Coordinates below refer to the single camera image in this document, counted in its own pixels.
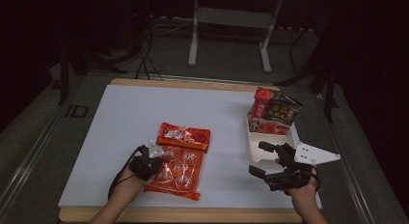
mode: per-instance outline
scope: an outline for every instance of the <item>red snack package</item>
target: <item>red snack package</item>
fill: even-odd
[[[205,153],[176,146],[165,146],[164,151],[162,168],[147,181],[145,191],[171,193],[199,201],[201,194],[197,187]],[[166,152],[174,154],[169,157]]]
[[[249,130],[250,132],[286,135],[302,108],[301,102],[280,91],[258,88],[255,102],[249,112]]]
[[[156,143],[159,145],[175,145],[207,153],[210,142],[210,130],[193,127],[174,126],[162,123]]]

